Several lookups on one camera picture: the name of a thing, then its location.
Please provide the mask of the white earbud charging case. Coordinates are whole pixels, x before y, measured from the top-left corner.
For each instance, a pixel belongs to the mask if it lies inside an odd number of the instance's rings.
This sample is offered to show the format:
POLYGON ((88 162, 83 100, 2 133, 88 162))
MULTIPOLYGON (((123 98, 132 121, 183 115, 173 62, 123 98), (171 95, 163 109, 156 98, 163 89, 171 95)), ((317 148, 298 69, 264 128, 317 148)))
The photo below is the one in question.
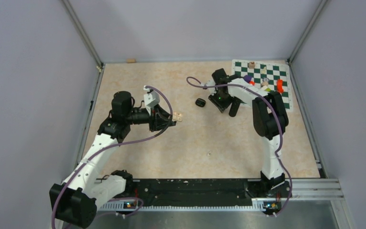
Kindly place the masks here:
POLYGON ((183 114, 179 112, 173 112, 173 120, 177 122, 183 121, 183 114))

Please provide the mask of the black earbud charging case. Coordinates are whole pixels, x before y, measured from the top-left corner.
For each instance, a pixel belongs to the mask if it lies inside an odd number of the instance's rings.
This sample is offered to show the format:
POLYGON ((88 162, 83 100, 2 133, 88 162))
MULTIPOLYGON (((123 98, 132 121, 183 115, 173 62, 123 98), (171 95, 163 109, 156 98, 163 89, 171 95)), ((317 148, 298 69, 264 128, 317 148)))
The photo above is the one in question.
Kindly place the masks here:
POLYGON ((206 101, 202 98, 197 98, 195 100, 195 105, 198 106, 198 107, 205 107, 206 101))

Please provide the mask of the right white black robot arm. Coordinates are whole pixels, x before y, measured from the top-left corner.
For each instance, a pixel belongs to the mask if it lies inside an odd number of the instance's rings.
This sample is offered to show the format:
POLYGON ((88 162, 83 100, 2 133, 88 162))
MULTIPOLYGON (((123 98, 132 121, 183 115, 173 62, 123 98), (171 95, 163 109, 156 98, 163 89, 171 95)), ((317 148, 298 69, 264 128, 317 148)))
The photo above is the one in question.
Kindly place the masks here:
POLYGON ((274 196, 285 183, 280 156, 289 119, 281 94, 255 87, 248 77, 229 76, 224 69, 214 71, 206 86, 211 93, 208 99, 221 113, 229 109, 235 117, 241 104, 252 108, 254 129, 264 143, 260 190, 267 197, 274 196))

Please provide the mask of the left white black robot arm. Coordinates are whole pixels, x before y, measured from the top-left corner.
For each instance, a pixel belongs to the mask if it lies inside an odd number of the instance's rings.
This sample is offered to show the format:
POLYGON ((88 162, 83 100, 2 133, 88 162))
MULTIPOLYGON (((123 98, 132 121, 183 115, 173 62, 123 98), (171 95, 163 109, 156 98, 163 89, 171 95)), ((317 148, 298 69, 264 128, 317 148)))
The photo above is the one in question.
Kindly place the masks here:
POLYGON ((94 221, 98 209, 114 196, 128 197, 133 193, 134 185, 126 175, 110 175, 99 184, 96 179, 120 146, 154 139, 176 124, 166 96, 152 86, 146 85, 144 90, 143 107, 134 107, 135 99, 130 92, 119 91, 113 95, 112 108, 86 155, 64 181, 53 184, 49 191, 51 228, 61 220, 85 229, 94 221), (126 142, 131 126, 141 124, 148 124, 149 130, 157 134, 126 142))

